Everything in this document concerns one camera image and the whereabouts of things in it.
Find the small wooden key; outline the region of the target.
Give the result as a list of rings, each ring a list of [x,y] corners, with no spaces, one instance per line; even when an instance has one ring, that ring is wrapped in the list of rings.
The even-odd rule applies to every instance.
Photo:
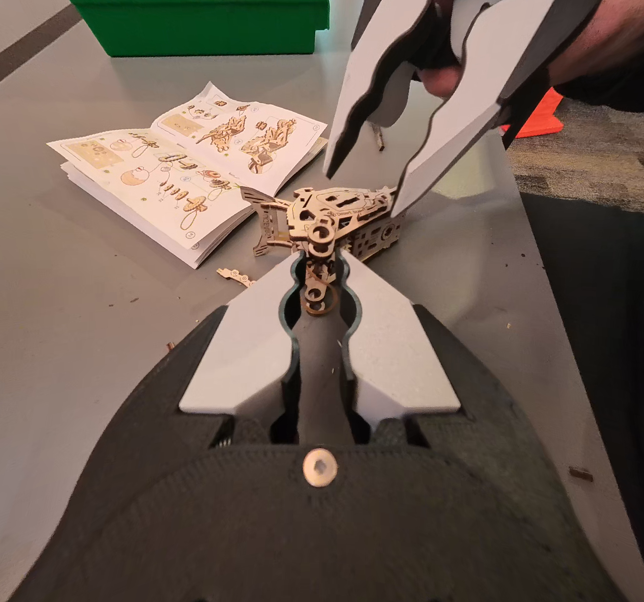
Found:
[[[324,316],[337,306],[339,294],[334,286],[335,278],[335,254],[326,260],[317,258],[307,260],[301,302],[308,314]]]

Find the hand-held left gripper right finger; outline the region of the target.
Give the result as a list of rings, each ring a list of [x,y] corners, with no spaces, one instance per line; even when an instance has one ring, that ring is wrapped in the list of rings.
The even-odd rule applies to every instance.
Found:
[[[352,254],[338,251],[342,404],[354,441],[369,443],[387,419],[461,408],[411,300]]]

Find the toothed wooden strip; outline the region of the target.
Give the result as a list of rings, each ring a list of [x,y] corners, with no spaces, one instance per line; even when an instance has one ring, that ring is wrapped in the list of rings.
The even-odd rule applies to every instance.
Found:
[[[256,280],[249,278],[246,274],[241,273],[237,269],[218,268],[217,274],[226,280],[235,281],[245,288],[250,288],[256,284]]]

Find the green plastic bin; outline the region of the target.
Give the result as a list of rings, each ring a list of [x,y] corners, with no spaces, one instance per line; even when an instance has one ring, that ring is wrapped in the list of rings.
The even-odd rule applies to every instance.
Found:
[[[111,57],[310,54],[329,0],[70,0]]]

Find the person's right forearm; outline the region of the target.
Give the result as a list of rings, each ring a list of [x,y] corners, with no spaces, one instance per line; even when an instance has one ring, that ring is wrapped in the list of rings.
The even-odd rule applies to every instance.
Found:
[[[629,113],[643,112],[643,61],[634,61],[554,86],[568,99]]]

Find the orange traffic cone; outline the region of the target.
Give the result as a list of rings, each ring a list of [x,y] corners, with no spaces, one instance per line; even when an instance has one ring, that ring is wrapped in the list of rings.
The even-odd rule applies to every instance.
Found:
[[[562,99],[562,95],[554,88],[550,88],[517,133],[516,138],[524,139],[560,132],[564,124],[555,116],[555,111]]]

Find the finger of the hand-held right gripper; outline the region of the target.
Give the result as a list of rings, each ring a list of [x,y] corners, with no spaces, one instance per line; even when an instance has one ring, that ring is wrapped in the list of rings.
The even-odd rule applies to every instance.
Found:
[[[393,217],[430,190],[494,123],[501,92],[553,1],[501,0],[473,21],[464,42],[461,80],[431,117],[424,145],[405,168]]]
[[[390,127],[407,105],[416,67],[440,47],[434,0],[364,0],[351,42],[323,171],[332,178],[364,123]]]

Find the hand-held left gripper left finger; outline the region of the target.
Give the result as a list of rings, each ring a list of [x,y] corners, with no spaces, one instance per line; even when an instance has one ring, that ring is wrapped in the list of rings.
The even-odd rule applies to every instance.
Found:
[[[271,441],[297,441],[300,345],[292,329],[306,268],[304,253],[293,253],[227,304],[179,402],[183,413],[254,419]]]

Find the person's right hand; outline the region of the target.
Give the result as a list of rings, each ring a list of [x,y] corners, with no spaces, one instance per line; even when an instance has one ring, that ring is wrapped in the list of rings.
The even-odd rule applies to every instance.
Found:
[[[557,1],[553,1],[549,11],[554,10]],[[601,73],[623,64],[642,49],[643,0],[601,0],[578,37],[548,66],[551,84]],[[430,94],[448,98],[461,80],[463,66],[464,45],[461,65],[430,65],[416,70],[415,75]]]

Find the open instruction booklet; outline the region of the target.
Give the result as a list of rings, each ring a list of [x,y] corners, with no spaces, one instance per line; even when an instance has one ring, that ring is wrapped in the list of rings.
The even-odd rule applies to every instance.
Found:
[[[149,128],[48,143],[68,177],[191,268],[325,147],[326,123],[213,83]]]

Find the wooden mechanical model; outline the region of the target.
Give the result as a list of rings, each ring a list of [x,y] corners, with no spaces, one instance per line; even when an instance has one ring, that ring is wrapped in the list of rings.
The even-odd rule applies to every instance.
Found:
[[[364,261],[400,237],[403,217],[391,215],[396,187],[303,187],[294,191],[291,202],[249,187],[240,191],[260,217],[256,256],[266,254],[269,247],[286,247],[322,261],[341,248]]]

